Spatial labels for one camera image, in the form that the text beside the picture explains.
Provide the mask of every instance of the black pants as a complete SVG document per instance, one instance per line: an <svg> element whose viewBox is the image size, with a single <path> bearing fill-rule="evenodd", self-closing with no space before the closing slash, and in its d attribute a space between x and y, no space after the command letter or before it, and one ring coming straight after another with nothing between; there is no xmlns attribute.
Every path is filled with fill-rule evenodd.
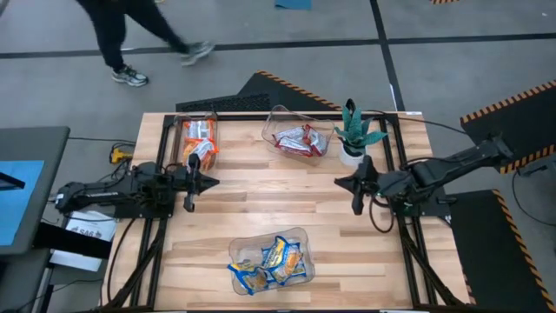
<svg viewBox="0 0 556 313"><path fill-rule="evenodd" d="M123 68L121 48L126 33L126 14L177 52L188 53L187 45L170 28L154 0L77 0L77 2L87 11L93 22L104 62L115 71Z"/></svg>

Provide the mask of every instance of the wooden table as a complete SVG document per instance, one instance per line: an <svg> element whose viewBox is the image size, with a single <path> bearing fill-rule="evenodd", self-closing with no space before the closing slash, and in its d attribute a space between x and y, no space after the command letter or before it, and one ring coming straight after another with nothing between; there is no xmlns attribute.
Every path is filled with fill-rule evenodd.
<svg viewBox="0 0 556 313"><path fill-rule="evenodd" d="M162 113L143 116L135 164L155 161L163 116ZM400 116L422 119L405 113ZM340 163L340 141L333 137L321 164L307 166L270 152L261 138L263 124L219 122L220 153L216 166L208 174L220 179L221 184L195 199L195 213L182 208L182 196L176 199L175 214L166 232L156 309L410 308L397 228L394 226L387 234L375 230L368 218L368 208L362 216L355 216L351 210L351 194L334 185L334 178L354 172ZM378 123L373 122L371 127L377 130ZM400 127L407 159L432 155L424 123L400 121ZM390 140L398 165L392 133ZM368 154L378 171L387 171L381 143L370 146ZM389 225L387 210L374 207L373 214L380 227ZM421 222L431 265L448 288L460 300L468 302L452 231L435 217L421 218ZM118 225L112 253L127 223ZM314 280L254 296L234 293L226 269L230 262L229 243L237 237L258 236L296 226L308 233L315 263ZM143 220L137 220L117 255L111 286L113 295L136 266L142 228ZM420 298L425 303L427 297L420 269L417 264L414 266ZM147 269L139 303L146 302L149 277L150 269Z"/></svg>

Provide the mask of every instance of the gray floor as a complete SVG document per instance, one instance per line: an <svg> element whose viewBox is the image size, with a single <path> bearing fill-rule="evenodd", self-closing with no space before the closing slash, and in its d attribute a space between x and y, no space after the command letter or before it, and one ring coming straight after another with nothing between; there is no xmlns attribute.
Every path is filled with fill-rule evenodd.
<svg viewBox="0 0 556 313"><path fill-rule="evenodd" d="M311 11L275 10L271 0L166 0L160 8L188 39L264 43L322 39L374 39L367 0L314 0ZM556 30L552 0L379 0L388 37L452 37L530 34ZM162 43L133 21L127 48ZM0 17L0 53L94 50L96 40L74 0L11 0ZM463 114L554 79L555 40L435 43L391 46L407 110L459 127ZM0 59L0 127L68 125L72 136L133 140L141 115L172 111L174 104L235 94L256 70L267 70L336 103L352 97L365 109L393 110L387 72L377 45L218 51L193 68L173 54L127 56L151 78L132 89L113 83L100 57ZM427 127L436 156L469 147L465 136ZM69 142L55 182L96 180L111 171L110 143ZM447 186L448 192L497 188L506 196L545 285L556 299L556 229L517 210L509 176L478 170ZM520 201L534 215L556 221L554 176L518 178ZM46 217L56 220L47 209ZM56 270L64 284L83 273ZM98 300L98 284L56 293L51 312L86 310Z"/></svg>

